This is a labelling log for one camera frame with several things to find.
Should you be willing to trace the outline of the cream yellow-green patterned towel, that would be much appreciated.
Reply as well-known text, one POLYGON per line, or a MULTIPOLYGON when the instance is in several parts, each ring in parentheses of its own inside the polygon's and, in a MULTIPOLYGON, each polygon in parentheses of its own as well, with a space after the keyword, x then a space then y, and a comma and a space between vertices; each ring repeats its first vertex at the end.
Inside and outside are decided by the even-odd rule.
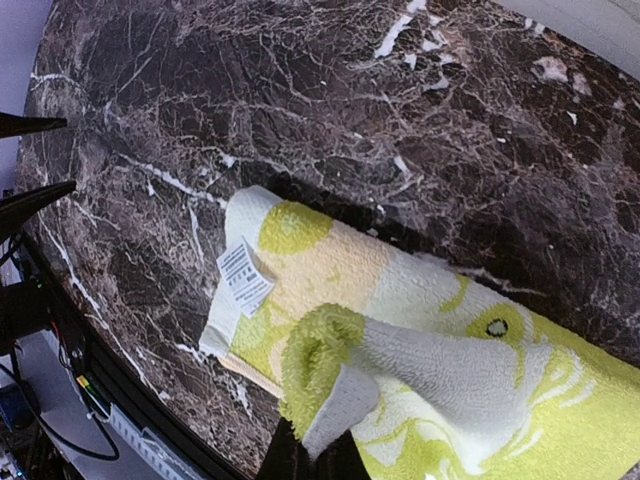
POLYGON ((309 456, 374 479, 618 479, 639 372, 442 264, 251 186, 226 208, 200 339, 274 395, 309 456))

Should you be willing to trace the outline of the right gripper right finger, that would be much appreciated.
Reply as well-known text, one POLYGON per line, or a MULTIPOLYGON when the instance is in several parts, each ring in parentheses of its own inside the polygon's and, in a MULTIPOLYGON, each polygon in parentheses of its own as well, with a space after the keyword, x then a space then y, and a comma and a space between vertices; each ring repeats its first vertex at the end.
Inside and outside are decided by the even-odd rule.
POLYGON ((325 480, 371 480, 349 430, 319 456, 319 478, 325 480))

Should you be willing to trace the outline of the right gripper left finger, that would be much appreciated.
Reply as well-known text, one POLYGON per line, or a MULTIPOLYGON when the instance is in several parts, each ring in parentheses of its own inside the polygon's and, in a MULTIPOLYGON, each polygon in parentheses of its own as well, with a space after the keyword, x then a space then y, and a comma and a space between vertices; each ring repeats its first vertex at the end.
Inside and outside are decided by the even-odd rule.
POLYGON ((258 471, 258 480, 308 480, 312 478, 313 468, 307 451, 295 439, 292 424, 281 418, 258 471))

